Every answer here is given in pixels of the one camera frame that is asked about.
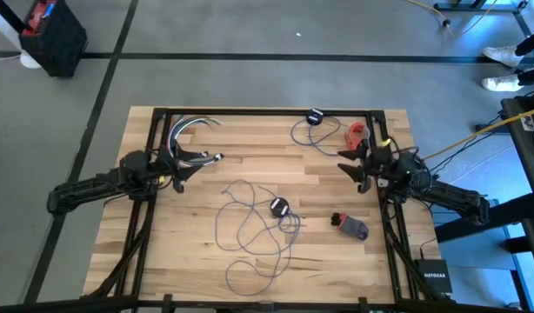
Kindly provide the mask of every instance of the red object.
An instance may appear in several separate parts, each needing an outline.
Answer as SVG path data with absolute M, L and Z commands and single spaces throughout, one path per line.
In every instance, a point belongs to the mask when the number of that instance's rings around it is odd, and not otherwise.
M 343 227 L 344 220 L 346 219 L 346 213 L 342 213 L 340 215 L 340 224 L 338 225 L 338 229 L 340 230 L 341 227 Z
M 363 138 L 360 138 L 357 133 L 364 132 L 365 125 L 363 123 L 354 123 L 344 133 L 344 141 L 348 150 L 355 150 Z
M 56 4 L 57 1 L 47 0 L 46 2 L 36 2 L 35 6 L 33 7 L 33 11 L 30 13 L 30 19 L 27 21 L 27 24 L 31 27 L 31 30 L 28 30 L 26 28 L 25 30 L 23 30 L 22 36 L 39 35 L 39 25 L 41 23 L 41 20 L 43 19 L 44 13 L 47 11 L 51 3 Z

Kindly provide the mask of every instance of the black metal frame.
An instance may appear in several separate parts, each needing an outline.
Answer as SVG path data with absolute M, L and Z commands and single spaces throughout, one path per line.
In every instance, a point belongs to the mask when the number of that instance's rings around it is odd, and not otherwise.
M 146 150 L 154 148 L 154 138 L 158 130 L 158 125 L 163 121 L 161 145 L 166 144 L 167 133 L 170 127 L 171 118 L 174 115 L 255 115 L 255 116 L 305 116 L 308 110 L 269 110 L 269 109 L 154 109 L 151 118 L 150 131 L 147 137 Z M 324 113 L 330 116 L 340 117 L 364 117 L 367 127 L 371 133 L 375 133 L 374 123 L 379 124 L 382 139 L 389 137 L 386 127 L 385 115 L 382 110 L 325 110 Z M 370 147 L 373 149 L 377 145 L 375 137 L 370 138 Z M 367 303 L 365 298 L 358 298 L 357 303 L 258 303 L 258 302 L 193 302 L 193 301 L 172 301 L 172 295 L 164 295 L 164 299 L 157 301 L 138 300 L 144 274 L 144 263 L 147 254 L 147 247 L 150 239 L 150 230 L 155 213 L 155 203 L 157 191 L 153 190 L 153 197 L 147 202 L 147 211 L 141 229 L 137 232 L 137 219 L 139 218 L 143 201 L 134 201 L 126 233 L 126 241 L 123 247 L 123 256 L 117 266 L 103 281 L 101 286 L 87 296 L 82 296 L 77 300 L 55 301 L 48 303 L 36 303 L 38 291 L 40 290 L 44 275 L 34 275 L 30 281 L 29 290 L 24 304 L 9 305 L 0 307 L 0 312 L 98 312 L 98 311 L 119 311 L 129 310 L 137 312 L 140 307 L 162 308 L 163 312 L 173 312 L 176 308 L 213 308 L 213 309 L 248 309 L 248 310 L 358 310 L 367 312 L 369 310 L 390 310 L 390 311 L 415 311 L 415 312 L 458 312 L 458 311 L 487 311 L 487 312 L 511 312 L 511 310 L 489 308 L 474 305 L 456 304 L 449 301 L 434 301 L 431 297 L 432 289 L 424 283 L 424 279 L 411 260 L 410 245 L 406 233 L 403 208 L 400 204 L 394 203 L 397 212 L 397 231 L 400 239 L 395 235 L 389 219 L 387 206 L 387 195 L 385 189 L 377 187 L 380 209 L 382 214 L 382 224 L 385 237 L 385 248 L 389 261 L 390 280 L 395 298 L 394 304 L 372 304 Z M 55 216 L 55 221 L 63 220 L 63 216 Z M 53 249 L 44 250 L 40 256 L 37 267 L 46 269 L 49 266 L 54 245 L 60 235 L 59 231 L 51 231 L 47 236 L 45 246 L 52 246 Z M 135 267 L 135 277 L 128 296 L 124 295 L 126 276 L 129 263 L 132 257 L 138 252 L 137 264 Z M 401 257 L 406 268 L 410 299 L 402 297 L 400 281 L 398 276 L 397 260 L 395 252 Z M 113 296 L 108 296 L 112 289 Z M 419 300 L 420 291 L 424 293 L 426 300 Z
M 440 11 L 456 11 L 456 12 L 486 12 L 491 4 L 485 4 L 487 0 L 474 0 L 473 3 L 461 3 L 462 0 L 457 0 L 456 3 L 435 3 L 433 8 Z M 528 0 L 521 0 L 518 5 L 514 4 L 496 4 L 491 8 L 490 13 L 512 13 L 517 20 L 520 30 L 526 37 L 531 36 L 530 28 L 522 17 L 522 9 L 526 7 Z
M 29 25 L 23 23 L 23 21 L 14 13 L 14 11 L 4 2 L 0 0 L 0 15 L 10 24 L 10 26 L 18 33 L 21 34 Z

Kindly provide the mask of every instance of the wooden table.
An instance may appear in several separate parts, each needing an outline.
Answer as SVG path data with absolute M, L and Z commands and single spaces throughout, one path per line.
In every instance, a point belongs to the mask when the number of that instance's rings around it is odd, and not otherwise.
M 153 107 L 131 108 L 118 158 L 144 147 L 152 111 Z M 399 146 L 413 145 L 406 111 L 387 110 L 385 115 L 389 134 L 397 139 Z M 172 188 L 159 192 L 140 298 L 160 300 L 164 294 L 172 294 L 173 300 L 179 301 L 356 303 L 364 296 L 368 303 L 394 303 L 376 188 L 358 194 L 357 186 L 337 167 L 337 163 L 350 162 L 294 144 L 290 128 L 302 117 L 217 118 L 224 125 L 215 131 L 198 125 L 179 137 L 185 150 L 222 152 L 226 158 L 200 170 L 187 182 L 185 193 L 177 194 Z M 357 117 L 339 117 L 339 120 L 345 125 L 362 122 L 362 118 Z M 296 128 L 298 140 L 306 141 L 307 126 L 303 123 Z M 322 123 L 314 128 L 314 137 L 322 136 L 333 127 L 334 123 Z M 345 129 L 342 127 L 324 141 L 323 149 L 345 150 Z M 257 202 L 272 199 L 269 193 L 257 188 L 262 186 L 286 198 L 292 210 L 302 217 L 302 229 L 292 247 L 290 267 L 257 296 L 237 296 L 231 292 L 225 282 L 225 271 L 234 261 L 246 260 L 266 273 L 272 270 L 276 258 L 223 251 L 214 241 L 216 214 L 230 201 L 230 197 L 221 192 L 238 179 L 256 186 Z M 235 185 L 231 191 L 250 201 L 250 189 L 244 184 Z M 268 204 L 258 210 L 268 224 L 277 222 L 270 215 Z M 106 206 L 84 293 L 93 291 L 120 259 L 130 212 L 131 201 L 126 198 Z M 344 212 L 364 221 L 370 228 L 369 238 L 361 242 L 337 231 L 330 225 L 333 212 Z M 237 247 L 237 228 L 246 213 L 245 207 L 234 207 L 219 217 L 218 239 L 222 245 Z M 404 205 L 404 218 L 412 255 L 417 257 L 420 244 L 435 237 L 431 215 L 421 203 L 410 200 Z M 250 220 L 244 229 L 243 241 L 251 239 L 260 229 L 257 218 Z M 276 231 L 274 236 L 283 246 L 290 239 Z M 261 236 L 250 248 L 272 252 L 274 243 L 267 236 Z M 427 243 L 424 255 L 439 258 L 437 243 Z M 398 257 L 397 260 L 401 289 L 406 296 L 404 266 Z M 132 280 L 133 275 L 129 275 L 127 283 Z M 230 273 L 230 280 L 242 292 L 260 290 L 269 281 L 239 265 Z

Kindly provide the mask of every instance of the tangled cable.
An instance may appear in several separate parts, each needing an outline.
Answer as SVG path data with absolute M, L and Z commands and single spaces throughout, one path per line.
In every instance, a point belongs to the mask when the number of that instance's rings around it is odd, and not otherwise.
M 169 136 L 166 141 L 167 148 L 172 157 L 174 157 L 172 147 L 175 145 L 175 141 L 178 139 L 178 136 L 180 135 L 182 130 L 194 123 L 204 123 L 212 130 L 214 130 L 214 125 L 223 124 L 223 122 L 211 117 L 190 117 L 184 120 L 184 116 L 180 116 L 174 126 L 172 126 L 172 128 L 170 129 Z M 223 157 L 220 154 L 216 154 L 215 156 L 209 156 L 207 152 L 202 152 L 202 157 L 190 161 L 180 161 L 180 165 L 185 167 L 195 165 L 206 166 L 214 162 L 220 161 L 222 158 Z
M 247 184 L 248 186 L 250 186 L 250 189 L 251 189 L 251 194 L 252 194 L 252 200 L 251 200 L 251 203 L 246 203 L 244 201 L 239 201 L 237 200 L 234 195 L 232 195 L 232 193 L 230 193 L 230 187 L 235 184 L 235 183 L 245 183 Z M 267 190 L 261 186 L 258 186 L 259 189 L 261 190 L 265 190 L 269 193 L 271 193 L 275 198 L 277 197 L 274 193 L 272 193 L 270 190 Z M 235 261 L 234 263 L 232 263 L 231 265 L 229 265 L 229 267 L 226 269 L 225 273 L 224 273 L 224 279 L 226 280 L 226 285 L 229 287 L 229 289 L 234 292 L 236 295 L 239 295 L 239 296 L 255 296 L 255 295 L 258 295 L 260 293 L 262 293 L 263 291 L 267 290 L 271 284 L 273 283 L 273 280 L 275 279 L 275 277 L 278 277 L 278 276 L 281 276 L 284 271 L 288 268 L 288 266 L 290 265 L 290 260 L 292 258 L 292 244 L 294 243 L 294 241 L 296 240 L 297 236 L 298 236 L 298 233 L 300 231 L 300 225 L 301 225 L 301 220 L 300 220 L 300 216 L 292 213 L 291 210 L 289 210 L 288 214 L 286 216 L 283 216 L 282 218 L 279 218 L 278 220 L 278 223 L 275 224 L 275 225 L 272 225 L 272 226 L 268 226 L 267 223 L 265 222 L 264 218 L 261 217 L 261 215 L 259 214 L 259 212 L 257 211 L 256 207 L 258 205 L 261 205 L 261 204 L 264 204 L 264 203 L 268 203 L 270 202 L 271 200 L 267 200 L 267 201 L 262 201 L 260 203 L 256 203 L 256 191 L 254 190 L 253 188 L 253 185 L 251 185 L 251 183 L 248 183 L 244 180 L 236 180 L 232 183 L 230 183 L 228 185 L 228 187 L 226 187 L 226 189 L 222 192 L 222 194 L 228 194 L 231 198 L 232 198 L 232 201 L 225 204 L 217 213 L 217 216 L 215 217 L 215 243 L 217 244 L 217 247 L 219 247 L 220 249 L 222 250 L 225 250 L 225 251 L 239 251 L 239 250 L 244 250 L 246 252 L 248 252 L 249 254 L 253 255 L 253 256 L 277 256 L 277 262 L 275 263 L 275 266 L 273 267 L 273 271 L 272 273 L 270 274 L 264 274 L 264 273 L 261 273 L 259 272 L 259 270 L 257 270 L 256 266 L 254 266 L 252 263 L 250 262 L 247 262 L 247 261 L 244 261 L 244 260 L 237 260 Z M 238 242 L 238 246 L 239 248 L 235 248 L 235 249 L 231 249 L 231 248 L 225 248 L 223 247 L 219 241 L 218 241 L 218 218 L 220 217 L 221 213 L 223 212 L 224 209 L 226 209 L 227 207 L 229 207 L 230 205 L 232 204 L 240 204 L 240 205 L 243 205 L 245 207 L 247 207 L 249 210 L 248 214 L 246 215 L 246 218 L 244 219 L 244 221 L 242 222 L 242 224 L 240 224 L 240 227 L 238 227 L 238 231 L 237 231 L 237 235 L 236 235 L 236 239 L 237 239 L 237 242 Z M 257 215 L 257 217 L 259 217 L 259 219 L 261 220 L 261 222 L 263 223 L 264 225 L 264 228 L 262 230 L 260 230 L 253 238 L 251 238 L 251 240 L 247 243 L 242 243 L 242 241 L 240 240 L 240 232 L 242 231 L 242 228 L 245 226 L 246 222 L 250 219 L 250 216 L 252 215 L 252 213 L 255 213 Z M 287 224 L 284 224 L 284 219 L 288 217 L 289 219 L 289 222 Z M 284 234 L 291 234 L 291 238 L 290 238 L 290 242 L 288 243 L 288 245 L 286 247 L 284 247 L 283 249 L 281 249 L 281 246 L 280 244 L 278 243 L 277 239 L 273 236 L 273 233 L 271 232 L 272 229 L 274 228 L 278 228 L 281 232 L 283 232 Z M 269 236 L 270 238 L 273 240 L 273 242 L 275 243 L 275 245 L 277 246 L 277 252 L 271 252 L 271 253 L 259 253 L 259 252 L 254 252 L 254 251 L 250 251 L 247 247 L 252 244 L 256 238 L 259 237 L 259 235 L 261 235 L 263 232 L 267 231 L 269 233 Z M 277 272 L 277 268 L 278 268 L 278 265 L 281 261 L 281 258 L 282 258 L 282 254 L 283 252 L 285 252 L 286 250 L 289 251 L 289 256 L 288 256 L 288 262 L 285 264 L 285 266 L 279 270 Z M 230 279 L 229 279 L 229 273 L 230 273 L 230 269 L 236 265 L 237 263 L 244 263 L 244 264 L 247 264 L 248 266 L 250 266 L 254 271 L 256 271 L 256 273 L 261 276 L 261 277 L 266 277 L 266 278 L 269 278 L 269 282 L 267 283 L 267 285 L 265 285 L 265 287 L 263 287 L 261 290 L 257 291 L 257 292 L 253 292 L 253 293 L 247 293 L 247 294 L 242 294 L 242 293 L 238 293 L 233 287 L 232 285 L 230 284 Z
M 313 127 L 313 125 L 310 125 L 309 129 L 308 129 L 308 138 L 310 139 L 310 142 L 309 143 L 300 143 L 295 137 L 294 137 L 294 129 L 296 128 L 296 126 L 298 126 L 300 123 L 303 123 L 306 121 L 306 118 L 303 119 L 302 121 L 298 122 L 298 123 L 295 123 L 294 126 L 292 126 L 292 128 L 290 129 L 290 137 L 292 138 L 292 141 L 294 141 L 294 143 L 297 143 L 301 146 L 306 146 L 306 147 L 315 147 L 319 152 L 325 154 L 326 156 L 328 157 L 338 157 L 338 154 L 336 153 L 328 153 L 328 152 L 325 152 L 323 150 L 321 150 L 317 145 L 319 143 L 321 143 L 323 140 L 325 140 L 327 137 L 329 137 L 330 135 L 336 133 L 338 130 L 340 130 L 340 126 L 341 126 L 341 123 L 340 121 L 338 120 L 338 118 L 335 118 L 335 117 L 326 117 L 326 118 L 330 118 L 334 121 L 337 121 L 337 127 L 332 130 L 331 132 L 329 132 L 327 135 L 321 137 L 321 139 L 317 140 L 316 142 L 313 141 L 313 139 L 311 138 L 311 128 Z

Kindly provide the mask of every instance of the person's foot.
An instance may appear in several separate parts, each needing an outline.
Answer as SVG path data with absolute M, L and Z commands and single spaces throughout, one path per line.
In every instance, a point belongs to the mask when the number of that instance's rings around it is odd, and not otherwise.
M 485 47 L 483 53 L 484 56 L 490 58 L 491 60 L 503 63 L 507 66 L 516 67 L 524 58 L 524 56 L 519 57 L 516 55 L 514 52 L 516 49 L 516 46 L 501 48 Z
M 482 86 L 490 91 L 519 91 L 523 87 L 518 85 L 518 75 L 484 78 Z

